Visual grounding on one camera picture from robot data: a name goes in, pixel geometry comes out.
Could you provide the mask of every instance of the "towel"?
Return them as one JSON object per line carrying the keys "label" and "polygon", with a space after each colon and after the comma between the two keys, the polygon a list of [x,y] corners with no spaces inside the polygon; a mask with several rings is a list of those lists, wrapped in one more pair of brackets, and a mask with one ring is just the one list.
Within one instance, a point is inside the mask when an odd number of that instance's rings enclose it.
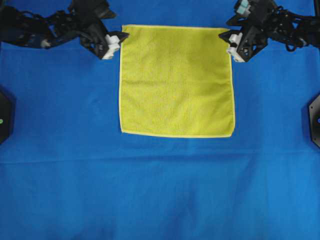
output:
{"label": "towel", "polygon": [[227,138],[235,100],[224,28],[125,25],[120,56],[123,133]]}

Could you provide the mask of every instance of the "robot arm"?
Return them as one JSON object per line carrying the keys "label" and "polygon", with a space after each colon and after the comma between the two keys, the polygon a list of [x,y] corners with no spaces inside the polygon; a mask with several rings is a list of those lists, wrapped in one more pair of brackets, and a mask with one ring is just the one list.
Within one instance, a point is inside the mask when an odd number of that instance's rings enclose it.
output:
{"label": "robot arm", "polygon": [[46,18],[4,6],[4,0],[0,9],[0,41],[19,47],[50,49],[79,37],[80,44],[99,59],[111,59],[129,36],[106,29],[102,19],[116,17],[106,0],[73,0],[69,13],[62,10]]}
{"label": "robot arm", "polygon": [[317,16],[301,16],[277,6],[274,0],[238,0],[235,16],[227,24],[241,27],[220,34],[230,44],[236,62],[248,62],[268,45],[268,39],[285,44],[289,52],[312,45],[320,48],[320,3]]}

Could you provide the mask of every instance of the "blue fabric surface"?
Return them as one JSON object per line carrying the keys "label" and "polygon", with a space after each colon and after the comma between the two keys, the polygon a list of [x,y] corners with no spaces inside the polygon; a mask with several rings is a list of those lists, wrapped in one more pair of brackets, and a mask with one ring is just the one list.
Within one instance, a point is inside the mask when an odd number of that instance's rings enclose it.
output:
{"label": "blue fabric surface", "polygon": [[[118,17],[105,23],[226,27],[235,1],[110,0]],[[44,16],[69,3],[10,1]],[[314,14],[311,0],[277,3]],[[0,239],[318,240],[307,105],[320,92],[320,55],[269,43],[233,63],[229,139],[122,134],[119,53],[99,61],[78,40],[48,51],[3,43],[0,85],[17,103],[0,146]]]}

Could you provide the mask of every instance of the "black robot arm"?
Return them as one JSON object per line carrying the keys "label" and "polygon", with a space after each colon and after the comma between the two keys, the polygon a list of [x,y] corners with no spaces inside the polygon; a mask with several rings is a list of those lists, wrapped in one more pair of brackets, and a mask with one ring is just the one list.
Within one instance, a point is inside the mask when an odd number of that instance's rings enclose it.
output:
{"label": "black robot arm", "polygon": [[302,16],[277,6],[274,0],[238,0],[235,16],[227,24],[241,27],[220,34],[230,44],[236,62],[248,62],[268,45],[268,39],[285,44],[289,52],[312,45],[320,48],[320,2],[316,16]]}
{"label": "black robot arm", "polygon": [[4,0],[0,9],[0,41],[19,47],[50,49],[79,37],[80,44],[98,58],[111,59],[129,36],[109,32],[103,24],[102,19],[116,17],[106,0],[73,0],[69,13],[61,10],[49,17],[4,6]]}

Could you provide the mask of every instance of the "yellow towel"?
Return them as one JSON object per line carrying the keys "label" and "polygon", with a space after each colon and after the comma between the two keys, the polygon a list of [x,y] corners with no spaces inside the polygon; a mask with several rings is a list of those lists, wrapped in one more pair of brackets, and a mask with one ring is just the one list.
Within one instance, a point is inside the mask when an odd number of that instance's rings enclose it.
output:
{"label": "yellow towel", "polygon": [[226,29],[125,25],[119,115],[124,133],[226,138],[235,101]]}

